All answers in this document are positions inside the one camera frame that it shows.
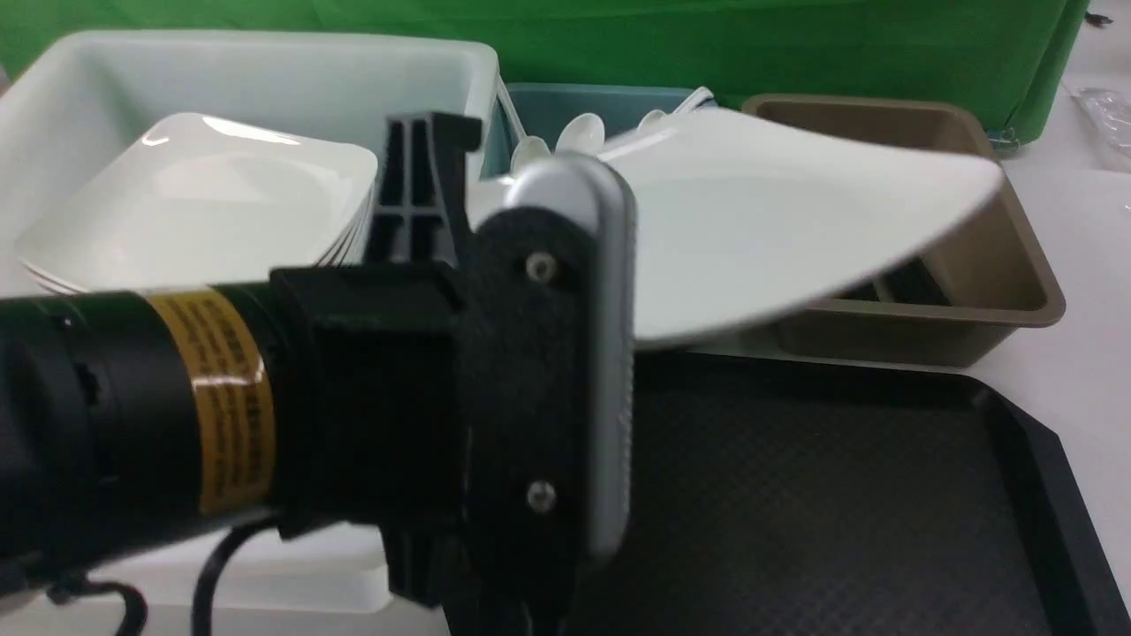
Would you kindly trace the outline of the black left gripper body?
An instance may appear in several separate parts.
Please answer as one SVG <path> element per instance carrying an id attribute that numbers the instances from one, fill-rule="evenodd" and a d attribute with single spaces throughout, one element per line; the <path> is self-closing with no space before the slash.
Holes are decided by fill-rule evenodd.
<path id="1" fill-rule="evenodd" d="M 375 525 L 396 595 L 560 635 L 602 558 L 596 231 L 498 213 L 443 261 L 279 269 L 288 515 Z"/>

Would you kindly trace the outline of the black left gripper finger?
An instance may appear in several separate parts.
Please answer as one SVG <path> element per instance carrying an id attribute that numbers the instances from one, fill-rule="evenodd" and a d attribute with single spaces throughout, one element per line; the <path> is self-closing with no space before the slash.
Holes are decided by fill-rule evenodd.
<path id="1" fill-rule="evenodd" d="M 480 149 L 476 117 L 422 112 L 389 117 L 364 263 L 444 263 L 465 253 L 467 156 Z"/>

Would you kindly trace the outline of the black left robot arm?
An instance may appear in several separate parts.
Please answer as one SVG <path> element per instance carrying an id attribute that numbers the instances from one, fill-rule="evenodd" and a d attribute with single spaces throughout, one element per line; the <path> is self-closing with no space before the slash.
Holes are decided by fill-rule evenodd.
<path id="1" fill-rule="evenodd" d="M 596 238 L 541 206 L 468 226 L 473 117 L 392 117 L 359 266 L 261 282 L 3 302 L 3 596 L 118 594 L 110 561 L 227 527 L 195 582 L 259 533 L 380 531 L 391 591 L 435 607 L 472 581 L 481 629 L 563 631 L 618 551 L 599 502 Z"/>

